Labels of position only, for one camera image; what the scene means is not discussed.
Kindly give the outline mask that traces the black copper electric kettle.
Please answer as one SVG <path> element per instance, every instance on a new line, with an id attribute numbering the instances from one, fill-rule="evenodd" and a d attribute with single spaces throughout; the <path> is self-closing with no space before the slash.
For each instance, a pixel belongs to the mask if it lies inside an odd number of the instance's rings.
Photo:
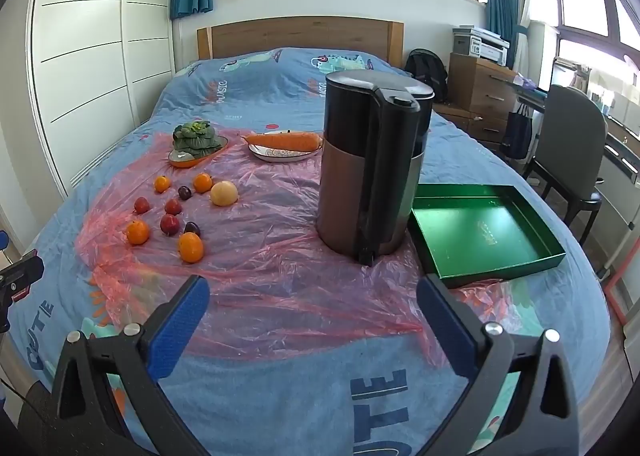
<path id="1" fill-rule="evenodd" d="M 317 231 L 372 265 L 404 238 L 418 188 L 434 90 L 371 70 L 326 76 Z"/>

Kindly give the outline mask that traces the dark plum back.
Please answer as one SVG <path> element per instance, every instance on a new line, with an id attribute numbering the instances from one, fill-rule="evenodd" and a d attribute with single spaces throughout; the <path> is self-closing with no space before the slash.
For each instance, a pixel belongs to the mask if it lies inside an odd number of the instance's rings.
<path id="1" fill-rule="evenodd" d="M 190 187 L 187 187 L 186 185 L 183 185 L 182 187 L 179 187 L 178 195 L 179 195 L 179 197 L 180 197 L 180 199 L 182 201 L 187 201 L 188 199 L 190 199 L 192 197 L 192 192 L 191 192 Z"/>

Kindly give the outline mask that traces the blue cartoon bed sheet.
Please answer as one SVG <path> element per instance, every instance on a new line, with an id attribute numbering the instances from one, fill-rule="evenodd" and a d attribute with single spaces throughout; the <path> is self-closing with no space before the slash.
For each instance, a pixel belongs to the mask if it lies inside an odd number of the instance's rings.
<path id="1" fill-rule="evenodd" d="M 208 120 L 228 138 L 271 127 L 319 131 L 326 75 L 345 68 L 384 72 L 362 52 L 283 48 L 196 62 L 160 94 L 150 120 L 130 132 L 79 183 L 39 233 L 44 272 L 10 309 L 9 332 L 30 375 L 52 384 L 65 337 L 118 333 L 100 288 L 76 253 L 76 237 L 102 179 L 126 166 L 145 133 Z M 356 340 L 328 351 L 270 361 L 191 353 L 162 381 L 186 425 L 215 455 L 410 455 L 433 433 L 464 382 L 445 360 L 427 361 L 406 336 Z"/>

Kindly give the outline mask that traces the black backpack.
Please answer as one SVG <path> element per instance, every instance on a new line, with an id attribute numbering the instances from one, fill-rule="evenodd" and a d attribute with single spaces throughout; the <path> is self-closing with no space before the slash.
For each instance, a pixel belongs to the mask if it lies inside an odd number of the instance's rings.
<path id="1" fill-rule="evenodd" d="M 436 103 L 446 103 L 449 100 L 448 73 L 444 63 L 435 52 L 426 49 L 413 49 L 408 55 L 405 71 L 434 90 Z"/>

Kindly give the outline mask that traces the dark plum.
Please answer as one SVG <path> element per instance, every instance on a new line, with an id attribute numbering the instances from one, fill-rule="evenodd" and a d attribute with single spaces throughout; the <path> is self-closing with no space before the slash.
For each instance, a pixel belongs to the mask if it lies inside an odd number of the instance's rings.
<path id="1" fill-rule="evenodd" d="M 200 227 L 193 221 L 189 221 L 186 223 L 186 226 L 184 227 L 184 233 L 192 233 L 198 236 L 202 235 Z"/>
<path id="2" fill-rule="evenodd" d="M 190 199 L 192 197 L 192 192 L 191 192 L 190 187 L 187 187 L 186 185 L 183 185 L 182 187 L 179 187 L 178 195 L 179 195 L 179 197 L 180 197 L 180 199 L 182 201 L 187 201 L 188 199 Z"/>

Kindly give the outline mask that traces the orange oval dish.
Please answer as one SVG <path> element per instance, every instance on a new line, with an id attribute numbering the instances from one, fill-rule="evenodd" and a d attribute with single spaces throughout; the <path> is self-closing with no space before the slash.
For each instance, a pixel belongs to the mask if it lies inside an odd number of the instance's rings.
<path id="1" fill-rule="evenodd" d="M 200 157 L 194 157 L 190 153 L 172 150 L 168 154 L 168 163 L 171 164 L 172 167 L 175 167 L 178 169 L 188 169 L 193 166 L 196 166 L 197 164 L 200 164 L 202 161 L 207 161 L 209 158 L 213 158 L 215 155 L 227 149 L 228 139 L 226 137 L 221 137 L 220 141 L 221 141 L 221 147 L 219 149 L 217 149 L 214 153 L 210 153 L 208 155 L 203 155 Z"/>

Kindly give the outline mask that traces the dark blue tote bag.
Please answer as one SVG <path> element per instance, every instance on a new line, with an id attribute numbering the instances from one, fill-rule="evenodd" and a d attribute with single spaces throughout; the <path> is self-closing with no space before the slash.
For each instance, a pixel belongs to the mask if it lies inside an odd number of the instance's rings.
<path id="1" fill-rule="evenodd" d="M 533 116 L 530 107 L 524 103 L 508 115 L 506 131 L 500 143 L 503 156 L 521 161 L 529 150 L 533 138 Z"/>

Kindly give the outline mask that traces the carrot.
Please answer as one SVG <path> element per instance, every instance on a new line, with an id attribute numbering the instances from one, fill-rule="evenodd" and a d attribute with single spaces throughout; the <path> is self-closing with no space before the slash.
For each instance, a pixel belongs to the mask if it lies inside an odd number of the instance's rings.
<path id="1" fill-rule="evenodd" d="M 314 132 L 275 132 L 246 135 L 244 140 L 254 146 L 294 152 L 314 152 L 320 149 L 322 140 Z"/>

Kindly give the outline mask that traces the white wardrobe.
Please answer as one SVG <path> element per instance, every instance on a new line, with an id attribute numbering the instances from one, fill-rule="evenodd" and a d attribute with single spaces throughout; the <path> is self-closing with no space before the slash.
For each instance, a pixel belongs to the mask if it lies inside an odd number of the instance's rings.
<path id="1" fill-rule="evenodd" d="M 169 0 L 29 0 L 27 28 L 32 114 L 68 196 L 174 75 Z"/>

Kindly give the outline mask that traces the large front mandarin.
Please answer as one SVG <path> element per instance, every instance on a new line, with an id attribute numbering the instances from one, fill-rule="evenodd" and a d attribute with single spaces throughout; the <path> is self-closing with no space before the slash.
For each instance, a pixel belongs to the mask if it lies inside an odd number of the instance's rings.
<path id="1" fill-rule="evenodd" d="M 183 233 L 178 239 L 178 253 L 183 262 L 193 265 L 204 257 L 204 244 L 196 233 Z"/>

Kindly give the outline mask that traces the white printer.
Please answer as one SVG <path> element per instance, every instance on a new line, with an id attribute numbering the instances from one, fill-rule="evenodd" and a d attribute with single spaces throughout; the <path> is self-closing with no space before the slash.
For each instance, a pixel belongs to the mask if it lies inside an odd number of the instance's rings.
<path id="1" fill-rule="evenodd" d="M 506 66 L 510 42 L 503 40 L 498 34 L 475 25 L 461 25 L 452 30 L 452 36 L 453 53 Z"/>

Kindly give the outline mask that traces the pink plastic sheet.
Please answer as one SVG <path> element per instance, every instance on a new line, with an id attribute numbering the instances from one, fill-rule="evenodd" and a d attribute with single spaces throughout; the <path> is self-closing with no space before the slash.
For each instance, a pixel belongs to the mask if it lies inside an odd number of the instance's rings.
<path id="1" fill-rule="evenodd" d="M 366 267 L 330 250 L 316 230 L 321 159 L 268 164 L 250 156 L 240 129 L 227 149 L 190 169 L 168 163 L 171 138 L 145 133 L 127 153 L 126 166 L 102 179 L 76 237 L 76 253 L 102 291 L 116 326 L 145 320 L 192 274 L 209 283 L 210 299 L 189 351 L 209 358 L 270 361 L 328 351 L 367 338 L 406 336 L 423 358 L 445 362 L 416 304 L 421 270 L 412 242 Z M 185 263 L 178 239 L 160 231 L 165 204 L 176 187 L 206 172 L 230 181 L 239 199 L 217 207 L 206 194 L 182 205 L 180 224 L 201 229 L 204 257 Z M 172 188 L 154 192 L 167 176 Z M 145 197 L 151 209 L 134 212 Z M 150 238 L 126 239 L 130 221 L 143 220 Z"/>

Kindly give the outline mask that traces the green bok choy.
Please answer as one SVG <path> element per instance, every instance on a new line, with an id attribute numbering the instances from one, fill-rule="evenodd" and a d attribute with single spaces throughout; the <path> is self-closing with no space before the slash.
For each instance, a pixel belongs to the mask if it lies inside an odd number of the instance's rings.
<path id="1" fill-rule="evenodd" d="M 202 158 L 221 150 L 227 139 L 218 135 L 208 120 L 193 120 L 175 128 L 172 144 L 177 152 Z"/>

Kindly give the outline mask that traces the red plum front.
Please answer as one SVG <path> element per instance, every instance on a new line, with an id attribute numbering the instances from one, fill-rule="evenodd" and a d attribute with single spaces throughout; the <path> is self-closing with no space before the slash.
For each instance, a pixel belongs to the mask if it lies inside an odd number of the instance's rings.
<path id="1" fill-rule="evenodd" d="M 160 219 L 160 231 L 167 236 L 175 236 L 180 231 L 180 221 L 177 216 L 165 213 Z"/>

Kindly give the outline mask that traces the yellow pear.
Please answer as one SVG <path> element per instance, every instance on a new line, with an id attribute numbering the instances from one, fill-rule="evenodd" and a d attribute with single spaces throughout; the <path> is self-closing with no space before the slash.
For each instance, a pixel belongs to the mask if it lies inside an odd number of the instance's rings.
<path id="1" fill-rule="evenodd" d="M 230 181 L 218 181 L 209 191 L 210 201 L 217 207 L 228 207 L 239 199 L 239 191 Z"/>

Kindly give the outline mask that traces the red plum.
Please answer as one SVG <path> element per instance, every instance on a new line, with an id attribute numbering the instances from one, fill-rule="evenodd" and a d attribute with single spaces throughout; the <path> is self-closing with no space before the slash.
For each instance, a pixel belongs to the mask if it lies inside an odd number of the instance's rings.
<path id="1" fill-rule="evenodd" d="M 134 201 L 134 212 L 137 215 L 143 215 L 151 209 L 151 204 L 145 197 L 138 197 Z"/>
<path id="2" fill-rule="evenodd" d="M 167 236 L 175 236 L 180 231 L 180 221 L 177 216 L 165 213 L 160 219 L 160 231 Z"/>
<path id="3" fill-rule="evenodd" d="M 165 213 L 168 213 L 168 215 L 171 215 L 171 216 L 177 216 L 181 212 L 182 212 L 182 205 L 178 199 L 171 198 L 169 201 L 166 202 Z"/>

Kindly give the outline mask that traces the green metal tray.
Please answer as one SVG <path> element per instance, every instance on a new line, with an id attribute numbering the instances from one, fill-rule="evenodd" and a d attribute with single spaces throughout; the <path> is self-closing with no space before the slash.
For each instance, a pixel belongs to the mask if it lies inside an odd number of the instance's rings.
<path id="1" fill-rule="evenodd" d="M 557 267 L 565 250 L 512 185 L 420 184 L 408 233 L 426 274 L 449 288 Z"/>

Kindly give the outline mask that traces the small mandarin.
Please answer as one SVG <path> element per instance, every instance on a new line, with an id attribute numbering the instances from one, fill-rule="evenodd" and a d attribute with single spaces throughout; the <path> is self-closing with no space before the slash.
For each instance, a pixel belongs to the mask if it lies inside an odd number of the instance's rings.
<path id="1" fill-rule="evenodd" d="M 171 180 L 167 176 L 158 176 L 153 182 L 154 192 L 162 194 L 171 187 Z"/>

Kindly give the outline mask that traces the desk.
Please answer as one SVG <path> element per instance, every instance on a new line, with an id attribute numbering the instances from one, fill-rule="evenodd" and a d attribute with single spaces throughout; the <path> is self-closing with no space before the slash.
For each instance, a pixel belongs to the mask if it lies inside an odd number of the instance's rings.
<path id="1" fill-rule="evenodd" d="M 544 91 L 515 82 L 518 103 L 541 115 L 535 155 L 565 183 L 585 184 L 607 159 L 632 185 L 639 184 L 639 149 L 613 132 L 614 121 L 575 88 Z"/>

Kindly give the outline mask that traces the grey office chair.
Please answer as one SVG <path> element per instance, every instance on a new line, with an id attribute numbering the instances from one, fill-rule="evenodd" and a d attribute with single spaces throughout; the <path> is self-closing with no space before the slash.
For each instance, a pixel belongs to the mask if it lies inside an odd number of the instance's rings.
<path id="1" fill-rule="evenodd" d="M 582 91 L 550 87 L 539 141 L 523 177 L 536 173 L 544 181 L 544 194 L 555 191 L 566 200 L 565 224 L 571 224 L 582 211 L 590 213 L 581 243 L 586 241 L 602 206 L 596 185 L 607 136 L 604 115 Z"/>

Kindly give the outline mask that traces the wooden headboard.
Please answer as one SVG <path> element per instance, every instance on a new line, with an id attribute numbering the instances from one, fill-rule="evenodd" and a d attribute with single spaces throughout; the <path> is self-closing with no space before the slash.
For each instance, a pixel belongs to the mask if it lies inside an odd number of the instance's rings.
<path id="1" fill-rule="evenodd" d="M 221 59 L 280 47 L 357 50 L 395 68 L 404 65 L 405 25 L 351 16 L 282 16 L 202 27 L 200 60 Z"/>

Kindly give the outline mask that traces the low wooden nightstand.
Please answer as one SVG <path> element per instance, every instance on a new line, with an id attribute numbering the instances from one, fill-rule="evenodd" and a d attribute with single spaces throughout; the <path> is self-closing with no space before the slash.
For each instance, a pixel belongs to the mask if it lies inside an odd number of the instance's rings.
<path id="1" fill-rule="evenodd" d="M 456 105 L 435 103 L 433 110 L 449 120 L 457 128 L 470 132 L 474 126 L 478 126 L 483 123 L 484 118 L 480 115 L 473 114 L 472 112 L 458 108 Z"/>

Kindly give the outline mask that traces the white patterned plate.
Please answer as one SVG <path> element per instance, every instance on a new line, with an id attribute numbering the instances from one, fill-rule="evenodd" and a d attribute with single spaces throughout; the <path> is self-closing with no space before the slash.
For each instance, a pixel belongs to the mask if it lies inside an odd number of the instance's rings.
<path id="1" fill-rule="evenodd" d="M 288 131 L 292 131 L 292 130 L 270 131 L 266 133 L 288 132 Z M 320 149 L 315 150 L 314 152 L 304 153 L 304 152 L 270 149 L 270 147 L 263 147 L 263 146 L 254 146 L 254 145 L 248 144 L 247 142 L 246 144 L 248 146 L 248 150 L 250 150 L 250 153 L 253 153 L 256 157 L 263 159 L 264 161 L 272 161 L 273 163 L 286 163 L 287 161 L 300 161 L 301 159 L 307 158 L 309 156 L 312 156 L 318 153 L 322 149 L 322 144 L 321 144 Z"/>

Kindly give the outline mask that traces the dark plum front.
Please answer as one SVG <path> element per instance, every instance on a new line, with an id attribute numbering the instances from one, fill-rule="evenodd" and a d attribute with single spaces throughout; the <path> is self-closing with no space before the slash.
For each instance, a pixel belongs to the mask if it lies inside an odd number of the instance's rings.
<path id="1" fill-rule="evenodd" d="M 200 227 L 193 221 L 189 221 L 186 223 L 186 226 L 184 227 L 184 233 L 192 233 L 198 236 L 202 235 Z"/>

